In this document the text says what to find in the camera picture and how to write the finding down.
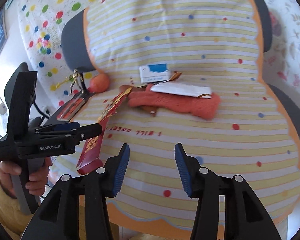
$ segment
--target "blue dot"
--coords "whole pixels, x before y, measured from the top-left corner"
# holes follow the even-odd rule
[[[203,164],[203,158],[201,156],[197,156],[196,159],[198,160],[198,162],[200,163],[200,165]]]

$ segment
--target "orange ball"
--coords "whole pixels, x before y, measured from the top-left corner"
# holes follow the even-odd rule
[[[107,91],[110,86],[110,78],[105,73],[100,73],[99,75],[91,78],[90,89],[95,93],[102,93]]]

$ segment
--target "wire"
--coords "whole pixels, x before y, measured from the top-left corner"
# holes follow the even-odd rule
[[[34,105],[35,109],[37,109],[37,111],[38,111],[39,114],[41,114],[42,116],[44,116],[44,117],[47,118],[47,119],[50,118],[49,116],[47,116],[44,112],[42,112],[42,111],[39,109],[39,107],[37,106],[37,104],[36,104],[35,101],[33,102],[33,105]]]

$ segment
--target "gray handle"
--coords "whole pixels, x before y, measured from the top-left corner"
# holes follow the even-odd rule
[[[39,170],[43,164],[44,158],[21,160],[20,163],[18,163],[22,169],[21,174],[19,176],[11,176],[20,210],[25,215],[33,214],[39,206],[40,197],[31,195],[29,190],[26,189],[26,183],[29,181],[29,175]]]

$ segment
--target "white wall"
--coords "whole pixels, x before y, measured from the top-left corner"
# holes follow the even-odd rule
[[[13,0],[10,7],[4,12],[8,38],[0,54],[0,97],[2,100],[4,100],[5,85],[22,62],[26,62],[29,70],[33,70],[20,34],[17,3],[18,0]],[[39,82],[37,82],[36,87],[36,103],[41,110],[48,108],[51,113],[55,111]],[[39,113],[32,106],[30,118],[37,116],[39,116]]]

